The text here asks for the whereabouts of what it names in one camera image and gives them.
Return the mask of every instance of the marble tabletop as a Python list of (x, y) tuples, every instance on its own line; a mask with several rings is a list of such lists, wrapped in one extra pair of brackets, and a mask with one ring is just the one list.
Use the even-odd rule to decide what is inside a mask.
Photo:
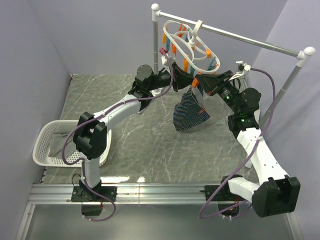
[[(74, 75), (61, 119), (78, 120), (83, 112), (101, 111), (123, 98), (134, 75)], [(111, 147), (100, 167), (104, 183), (165, 183), (221, 181), (247, 154), (228, 129), (232, 114), (215, 95), (204, 98), (211, 118), (178, 132), (173, 125), (175, 104), (187, 88), (154, 100), (141, 114), (133, 114), (112, 128)], [(70, 184), (80, 168), (47, 167), (43, 184)], [(254, 168), (239, 171), (257, 182)]]

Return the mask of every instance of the wall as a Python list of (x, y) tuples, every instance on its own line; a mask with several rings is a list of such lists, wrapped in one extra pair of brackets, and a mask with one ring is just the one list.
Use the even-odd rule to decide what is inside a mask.
[[(301, 190), (295, 214), (304, 238), (320, 238), (320, 3), (318, 0), (288, 0), (267, 40), (288, 48), (303, 50), (312, 46), (318, 52), (301, 70), (274, 113), (266, 140), (276, 159), (300, 180)], [(254, 67), (268, 71), (277, 92), (297, 62), (290, 56), (261, 50)], [(270, 81), (259, 73), (250, 73), (250, 85), (263, 95), (261, 108), (271, 102)]]
[(12, 240), (42, 176), (36, 138), (60, 117), (70, 75), (29, 1), (1, 1), (0, 31), (0, 233)]
[[(30, 0), (73, 74), (134, 74), (153, 65), (151, 5), (157, 0)], [(265, 40), (287, 0), (159, 0), (160, 9), (243, 36)], [(162, 26), (159, 22), (159, 36)], [(253, 63), (260, 48), (203, 30), (199, 35), (219, 56), (221, 71), (235, 61)]]

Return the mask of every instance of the robotic arm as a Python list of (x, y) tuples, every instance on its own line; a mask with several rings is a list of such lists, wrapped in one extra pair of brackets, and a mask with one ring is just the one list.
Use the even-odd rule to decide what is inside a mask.
[[(172, 69), (174, 73), (172, 86), (176, 92), (193, 82), (194, 76), (179, 68), (176, 62), (173, 62)], [(248, 154), (252, 152), (256, 141), (259, 140), (256, 151), (251, 157), (259, 184), (235, 175), (228, 180), (228, 184), (222, 188), (222, 191), (239, 195), (251, 202), (260, 217), (292, 212), (296, 207), (300, 183), (296, 177), (289, 177), (281, 168), (265, 140), (260, 137), (261, 130), (254, 113), (259, 109), (261, 94), (254, 88), (247, 88), (240, 92), (230, 83), (232, 76), (231, 71), (217, 75), (197, 74), (195, 76), (209, 96), (218, 94), (232, 109), (233, 115), (228, 117), (229, 129)], [(88, 187), (96, 192), (101, 188), (99, 157), (107, 145), (107, 132), (131, 114), (146, 108), (151, 102), (151, 91), (169, 86), (170, 82), (171, 74), (168, 68), (162, 69), (155, 75), (149, 65), (142, 65), (137, 69), (132, 89), (123, 99), (100, 112), (94, 114), (85, 112), (81, 115), (78, 126), (111, 110), (99, 120), (80, 127), (73, 137), (76, 149), (84, 159), (79, 187), (89, 198), (94, 199)]]

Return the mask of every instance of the black and white striped fabric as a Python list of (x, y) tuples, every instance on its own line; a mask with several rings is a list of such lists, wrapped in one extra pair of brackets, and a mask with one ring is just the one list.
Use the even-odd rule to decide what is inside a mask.
[(173, 112), (173, 125), (177, 131), (193, 128), (210, 118), (203, 108), (202, 97), (204, 90), (202, 86), (190, 88), (182, 95), (181, 102), (176, 104)]

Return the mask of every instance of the white plastic basket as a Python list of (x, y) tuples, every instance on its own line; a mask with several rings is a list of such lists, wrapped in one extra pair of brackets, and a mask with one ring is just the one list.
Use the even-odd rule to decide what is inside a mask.
[[(56, 132), (60, 127), (74, 126), (78, 124), (77, 120), (56, 120), (51, 121), (45, 125), (40, 131), (38, 138), (35, 142), (32, 157), (36, 164), (41, 166), (50, 166), (50, 167), (81, 167), (81, 163), (77, 162), (74, 165), (66, 165), (62, 159), (56, 157), (49, 157), (50, 152), (50, 141), (52, 134)], [(110, 150), (111, 143), (111, 130), (107, 133), (106, 136), (106, 148), (103, 154), (100, 156), (100, 166), (104, 164), (107, 160), (107, 156)], [(69, 156), (66, 161), (71, 163), (77, 160), (80, 157), (79, 152), (76, 150), (71, 156)]]

